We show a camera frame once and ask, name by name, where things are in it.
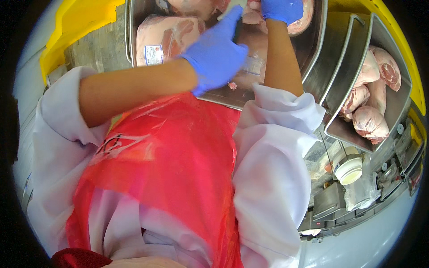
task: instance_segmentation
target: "meat cut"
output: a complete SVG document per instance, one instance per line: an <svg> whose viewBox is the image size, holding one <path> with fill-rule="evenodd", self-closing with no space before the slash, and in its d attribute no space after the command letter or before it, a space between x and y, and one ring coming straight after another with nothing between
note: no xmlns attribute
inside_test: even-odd
<svg viewBox="0 0 429 268"><path fill-rule="evenodd" d="M401 87L402 78L398 64L396 64L394 58L382 48L371 45L369 49L374 53L380 70L380 77L383 78L391 89L398 91Z"/></svg>
<svg viewBox="0 0 429 268"><path fill-rule="evenodd" d="M380 78L380 71L378 70L378 64L374 54L368 50L365 56L365 60L360 70L359 76L353 87L359 87L369 82L374 82Z"/></svg>
<svg viewBox="0 0 429 268"><path fill-rule="evenodd" d="M208 20L213 14L215 3L212 0L168 0L173 12L180 16L196 16Z"/></svg>
<svg viewBox="0 0 429 268"><path fill-rule="evenodd" d="M383 79L368 84L370 97L367 106L376 108L383 116L386 111L386 83Z"/></svg>
<svg viewBox="0 0 429 268"><path fill-rule="evenodd" d="M137 66L162 64L183 53L205 29L196 17L147 17L137 30Z"/></svg>
<svg viewBox="0 0 429 268"><path fill-rule="evenodd" d="M230 0L216 0L216 9L225 12ZM287 26L289 35L296 36L304 32L310 25L314 13L314 0L303 0L304 13L301 19ZM243 23L245 24L258 24L260 29L268 33L266 22L261 13L260 0L248 0L247 6L243 11Z"/></svg>
<svg viewBox="0 0 429 268"><path fill-rule="evenodd" d="M370 106L362 106L353 113L353 126L356 132L378 144L389 137L389 127L380 112Z"/></svg>
<svg viewBox="0 0 429 268"><path fill-rule="evenodd" d="M263 84L268 54L268 35L257 25L243 25L238 43L249 47L246 63L233 78L237 88L250 90L253 83Z"/></svg>
<svg viewBox="0 0 429 268"><path fill-rule="evenodd" d="M346 122L352 119L352 113L361 105L365 105L369 98L369 91L366 86L355 87L351 90L346 101L340 109L339 116Z"/></svg>

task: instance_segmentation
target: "wooden surface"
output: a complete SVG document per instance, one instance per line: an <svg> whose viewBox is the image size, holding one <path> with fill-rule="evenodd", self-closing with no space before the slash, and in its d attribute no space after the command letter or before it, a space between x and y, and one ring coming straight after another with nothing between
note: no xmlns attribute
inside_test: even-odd
<svg viewBox="0 0 429 268"><path fill-rule="evenodd" d="M116 22L88 33L65 51L67 69L88 65L98 72L131 68L125 55L125 5L116 8Z"/></svg>

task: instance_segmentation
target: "red plastic apron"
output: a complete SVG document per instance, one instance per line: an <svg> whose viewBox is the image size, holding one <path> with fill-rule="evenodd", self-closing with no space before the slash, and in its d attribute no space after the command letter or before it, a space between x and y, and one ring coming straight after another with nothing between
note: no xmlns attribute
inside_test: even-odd
<svg viewBox="0 0 429 268"><path fill-rule="evenodd" d="M207 242L212 267L243 267L231 182L239 116L190 93L123 116L80 178L66 223L70 247L90 250L88 214L98 187L179 219Z"/></svg>

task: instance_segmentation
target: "white plastic container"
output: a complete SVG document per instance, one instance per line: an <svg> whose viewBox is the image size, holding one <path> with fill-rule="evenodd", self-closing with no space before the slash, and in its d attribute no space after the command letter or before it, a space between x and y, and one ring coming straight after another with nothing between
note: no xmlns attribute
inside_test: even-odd
<svg viewBox="0 0 429 268"><path fill-rule="evenodd" d="M340 164L346 158L346 154L349 159ZM359 152L355 147L350 146L345 148L345 153L344 150L340 150L334 157L334 174L342 185L351 184L362 176L362 158L351 158L350 155L353 154L359 154Z"/></svg>

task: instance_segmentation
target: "blue nitrile glove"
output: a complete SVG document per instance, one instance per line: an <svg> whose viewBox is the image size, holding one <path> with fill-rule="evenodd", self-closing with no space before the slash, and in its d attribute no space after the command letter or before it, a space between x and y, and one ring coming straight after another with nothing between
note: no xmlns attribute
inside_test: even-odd
<svg viewBox="0 0 429 268"><path fill-rule="evenodd" d="M235 6L215 26L204 32L179 57L186 59L198 75L192 91L198 97L204 92L226 85L245 63L249 48L232 42L243 8Z"/></svg>
<svg viewBox="0 0 429 268"><path fill-rule="evenodd" d="M304 6L302 0L261 0L264 20L271 18L287 25L302 18Z"/></svg>

